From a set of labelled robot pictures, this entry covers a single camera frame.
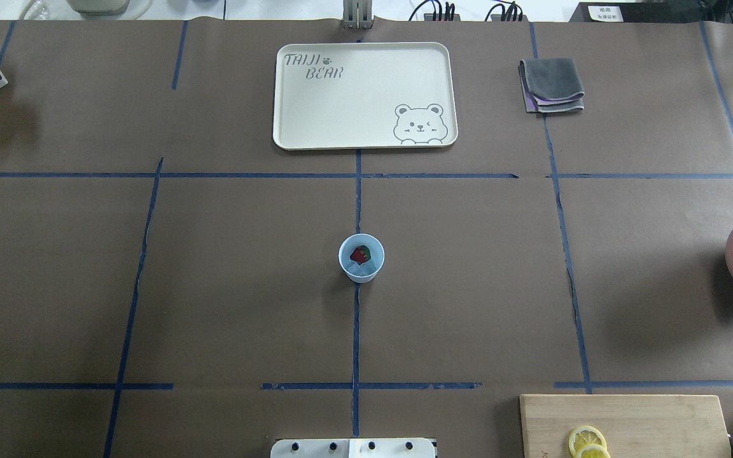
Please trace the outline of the folded grey cloth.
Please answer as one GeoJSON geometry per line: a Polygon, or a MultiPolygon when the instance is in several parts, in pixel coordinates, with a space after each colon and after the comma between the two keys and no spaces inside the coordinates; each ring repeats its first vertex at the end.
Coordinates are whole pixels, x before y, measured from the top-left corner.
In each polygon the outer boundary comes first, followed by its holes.
{"type": "Polygon", "coordinates": [[[584,110],[585,90],[572,58],[521,60],[518,71],[527,113],[584,110]]]}

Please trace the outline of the aluminium frame post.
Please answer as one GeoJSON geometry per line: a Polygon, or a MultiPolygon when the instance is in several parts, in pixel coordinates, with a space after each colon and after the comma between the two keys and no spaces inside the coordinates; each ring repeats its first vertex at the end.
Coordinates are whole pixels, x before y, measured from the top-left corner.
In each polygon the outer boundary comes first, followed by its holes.
{"type": "Polygon", "coordinates": [[[342,28],[372,29],[374,25],[372,0],[343,0],[342,28]]]}

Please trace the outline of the clear ice cube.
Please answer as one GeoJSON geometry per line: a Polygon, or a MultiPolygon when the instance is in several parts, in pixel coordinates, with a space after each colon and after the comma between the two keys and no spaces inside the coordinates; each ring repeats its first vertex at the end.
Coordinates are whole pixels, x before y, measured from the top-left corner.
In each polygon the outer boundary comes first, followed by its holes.
{"type": "Polygon", "coordinates": [[[369,261],[361,266],[350,261],[346,265],[346,272],[352,277],[370,277],[375,275],[376,269],[377,267],[374,261],[369,261]]]}

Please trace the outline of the light blue plastic cup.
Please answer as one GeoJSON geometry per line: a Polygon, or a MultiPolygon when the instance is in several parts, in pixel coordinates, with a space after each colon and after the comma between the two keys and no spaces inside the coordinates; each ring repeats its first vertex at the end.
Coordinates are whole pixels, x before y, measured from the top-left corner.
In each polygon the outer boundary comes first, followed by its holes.
{"type": "Polygon", "coordinates": [[[384,266],[383,244],[366,233],[348,237],[339,247],[338,259],[341,269],[358,284],[372,281],[384,266]]]}

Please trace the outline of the lemon slice stack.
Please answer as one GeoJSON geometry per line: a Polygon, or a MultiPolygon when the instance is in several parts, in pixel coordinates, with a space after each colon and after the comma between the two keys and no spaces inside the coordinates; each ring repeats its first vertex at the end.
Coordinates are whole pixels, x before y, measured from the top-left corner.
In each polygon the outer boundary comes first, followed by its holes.
{"type": "Polygon", "coordinates": [[[568,452],[571,457],[611,457],[605,435],[588,424],[582,424],[569,433],[568,452]]]}

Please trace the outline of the bamboo cutting board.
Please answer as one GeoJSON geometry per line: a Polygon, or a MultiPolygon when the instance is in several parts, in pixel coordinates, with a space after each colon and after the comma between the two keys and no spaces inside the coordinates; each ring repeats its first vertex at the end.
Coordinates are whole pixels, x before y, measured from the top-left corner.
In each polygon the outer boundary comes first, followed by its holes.
{"type": "Polygon", "coordinates": [[[681,394],[521,394],[526,457],[570,457],[580,426],[602,432],[613,457],[730,457],[718,397],[681,394]]]}

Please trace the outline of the red strawberry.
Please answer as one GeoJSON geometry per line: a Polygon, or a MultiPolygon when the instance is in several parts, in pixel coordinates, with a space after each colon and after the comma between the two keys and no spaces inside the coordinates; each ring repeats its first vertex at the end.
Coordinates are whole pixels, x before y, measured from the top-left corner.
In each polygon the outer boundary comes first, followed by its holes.
{"type": "Polygon", "coordinates": [[[349,255],[349,260],[358,266],[368,263],[372,259],[372,253],[368,246],[356,246],[349,255]]]}

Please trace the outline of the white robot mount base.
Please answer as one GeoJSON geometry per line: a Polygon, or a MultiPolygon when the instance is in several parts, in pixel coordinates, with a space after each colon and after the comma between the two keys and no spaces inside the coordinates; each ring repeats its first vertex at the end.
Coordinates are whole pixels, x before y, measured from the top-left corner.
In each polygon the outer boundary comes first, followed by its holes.
{"type": "Polygon", "coordinates": [[[430,438],[304,438],[277,440],[270,457],[437,457],[430,438]]]}

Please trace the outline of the cream bear serving tray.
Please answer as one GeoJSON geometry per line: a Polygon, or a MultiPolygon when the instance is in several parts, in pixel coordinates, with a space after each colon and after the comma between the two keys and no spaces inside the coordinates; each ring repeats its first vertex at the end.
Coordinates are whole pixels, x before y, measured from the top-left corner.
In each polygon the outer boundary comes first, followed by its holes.
{"type": "Polygon", "coordinates": [[[459,136],[440,43],[302,43],[276,56],[272,138],[288,151],[441,148],[459,136]]]}

